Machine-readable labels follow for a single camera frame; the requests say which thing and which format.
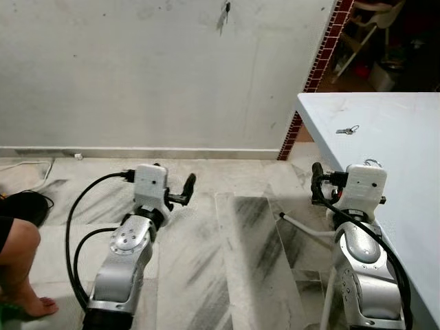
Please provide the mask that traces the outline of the light blue table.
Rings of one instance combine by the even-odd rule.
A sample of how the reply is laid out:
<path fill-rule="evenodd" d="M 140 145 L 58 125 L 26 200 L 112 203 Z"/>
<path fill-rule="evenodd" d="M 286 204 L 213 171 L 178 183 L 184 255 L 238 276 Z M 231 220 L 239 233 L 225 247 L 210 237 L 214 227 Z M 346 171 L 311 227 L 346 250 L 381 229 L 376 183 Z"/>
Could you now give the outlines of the light blue table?
<path fill-rule="evenodd" d="M 436 92 L 303 92 L 293 107 L 328 168 L 374 160 L 386 170 L 377 220 L 411 280 L 418 330 L 440 327 L 439 103 Z"/>

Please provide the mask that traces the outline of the white box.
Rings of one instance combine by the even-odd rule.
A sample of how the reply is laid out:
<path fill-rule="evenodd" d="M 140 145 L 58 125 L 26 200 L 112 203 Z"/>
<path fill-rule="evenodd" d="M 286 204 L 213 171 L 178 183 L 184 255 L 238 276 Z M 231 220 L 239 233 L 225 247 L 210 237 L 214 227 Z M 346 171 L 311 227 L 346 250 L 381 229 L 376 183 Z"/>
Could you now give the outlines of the white box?
<path fill-rule="evenodd" d="M 377 92 L 388 92 L 393 90 L 399 76 L 400 68 L 386 63 L 373 63 L 368 83 Z"/>

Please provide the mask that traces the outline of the black bag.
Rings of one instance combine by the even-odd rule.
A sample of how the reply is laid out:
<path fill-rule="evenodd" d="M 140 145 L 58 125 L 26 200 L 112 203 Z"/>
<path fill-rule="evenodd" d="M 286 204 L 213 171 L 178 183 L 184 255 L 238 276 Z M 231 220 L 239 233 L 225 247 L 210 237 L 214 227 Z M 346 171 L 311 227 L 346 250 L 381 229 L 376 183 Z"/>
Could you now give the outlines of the black bag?
<path fill-rule="evenodd" d="M 47 219 L 54 201 L 34 190 L 12 195 L 0 195 L 0 216 L 19 218 L 41 227 Z"/>

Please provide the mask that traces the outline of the person bare leg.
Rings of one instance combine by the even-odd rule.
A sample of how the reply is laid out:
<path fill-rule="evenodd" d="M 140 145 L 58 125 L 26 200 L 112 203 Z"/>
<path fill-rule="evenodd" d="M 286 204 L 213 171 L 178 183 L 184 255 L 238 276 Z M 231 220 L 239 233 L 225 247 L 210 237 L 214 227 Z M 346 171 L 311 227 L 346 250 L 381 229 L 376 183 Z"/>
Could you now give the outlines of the person bare leg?
<path fill-rule="evenodd" d="M 30 282 L 40 242 L 40 230 L 33 223 L 0 216 L 0 303 L 22 309 L 32 320 L 59 311 L 56 300 L 37 296 Z"/>

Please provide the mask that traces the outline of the wooden chair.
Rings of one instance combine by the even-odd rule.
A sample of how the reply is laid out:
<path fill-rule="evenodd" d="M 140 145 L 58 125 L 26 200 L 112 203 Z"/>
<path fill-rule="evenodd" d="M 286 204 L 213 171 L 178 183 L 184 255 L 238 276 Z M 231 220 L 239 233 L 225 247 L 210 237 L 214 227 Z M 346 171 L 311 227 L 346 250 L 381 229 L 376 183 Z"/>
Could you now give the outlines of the wooden chair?
<path fill-rule="evenodd" d="M 387 52 L 391 35 L 390 27 L 402 11 L 405 3 L 406 0 L 376 0 L 375 2 L 354 0 L 353 9 L 355 16 L 350 16 L 343 26 L 349 23 L 355 24 L 358 26 L 359 32 L 355 37 L 346 34 L 344 31 L 340 34 L 340 43 L 350 50 L 350 54 L 347 57 L 342 57 L 338 67 L 333 70 L 333 83 L 343 75 L 360 50 L 378 30 L 384 32 L 384 59 L 388 57 Z"/>

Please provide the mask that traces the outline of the green slipper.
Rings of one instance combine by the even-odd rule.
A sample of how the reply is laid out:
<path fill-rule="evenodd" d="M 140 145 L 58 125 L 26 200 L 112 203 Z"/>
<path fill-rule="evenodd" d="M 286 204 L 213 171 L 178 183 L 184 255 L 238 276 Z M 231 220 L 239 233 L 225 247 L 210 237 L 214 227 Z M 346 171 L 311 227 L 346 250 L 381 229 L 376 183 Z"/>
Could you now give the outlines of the green slipper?
<path fill-rule="evenodd" d="M 9 302 L 0 302 L 0 330 L 7 330 L 6 322 L 15 320 L 24 310 Z"/>

